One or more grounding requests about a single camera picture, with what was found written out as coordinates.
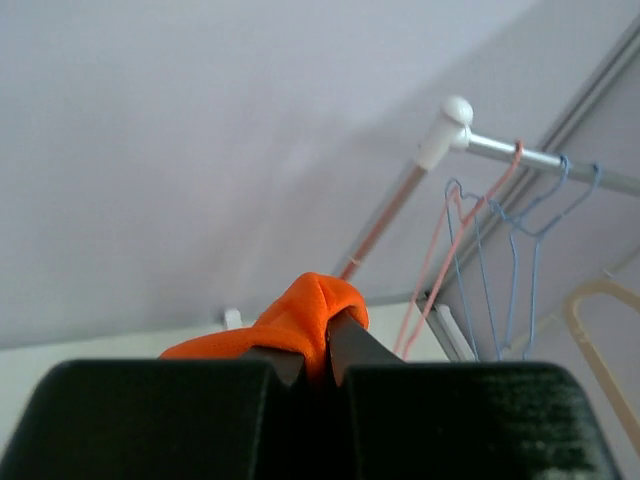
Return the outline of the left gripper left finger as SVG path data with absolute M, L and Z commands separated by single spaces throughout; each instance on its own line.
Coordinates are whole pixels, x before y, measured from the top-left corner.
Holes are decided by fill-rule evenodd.
M 1 461 L 5 479 L 266 479 L 291 463 L 280 419 L 295 353 L 236 360 L 80 359 L 37 384 Z

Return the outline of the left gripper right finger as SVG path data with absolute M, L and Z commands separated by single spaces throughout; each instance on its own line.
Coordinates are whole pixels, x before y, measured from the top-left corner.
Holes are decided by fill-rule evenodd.
M 536 362 L 407 363 L 347 313 L 328 326 L 341 479 L 618 479 L 591 404 Z

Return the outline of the orange t shirt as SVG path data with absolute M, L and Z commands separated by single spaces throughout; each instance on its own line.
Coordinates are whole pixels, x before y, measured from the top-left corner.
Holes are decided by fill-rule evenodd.
M 252 326 L 187 340 L 168 348 L 160 357 L 234 359 L 254 347 L 266 347 L 302 355 L 309 379 L 318 383 L 326 373 L 327 328 L 342 311 L 347 311 L 361 327 L 369 327 L 366 303 L 356 288 L 336 277 L 307 272 Z

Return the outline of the pink wire hanger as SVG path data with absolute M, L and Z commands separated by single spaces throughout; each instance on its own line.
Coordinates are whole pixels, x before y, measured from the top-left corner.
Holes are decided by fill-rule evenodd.
M 454 262 L 467 228 L 476 219 L 477 215 L 489 205 L 489 201 L 499 192 L 506 181 L 512 177 L 520 165 L 524 150 L 523 142 L 516 140 L 513 147 L 514 150 L 509 161 L 509 166 L 483 195 L 478 196 L 465 193 L 462 184 L 456 178 L 451 179 L 445 187 L 444 203 L 420 270 L 418 282 L 411 296 L 411 303 L 415 303 L 418 300 L 422 285 L 426 280 L 429 267 L 432 263 L 435 247 L 443 235 L 444 226 L 447 226 L 449 231 L 450 245 L 438 270 L 436 279 L 430 288 L 430 293 L 427 295 L 426 303 L 421 309 L 420 317 L 416 321 L 410 334 L 407 334 L 407 331 L 412 315 L 411 308 L 406 310 L 402 319 L 400 331 L 392 349 L 392 352 L 397 354 L 402 360 L 408 359 L 413 344 L 418 339 L 422 328 L 426 324 L 427 317 L 434 307 L 436 296 L 440 292 L 449 267 Z

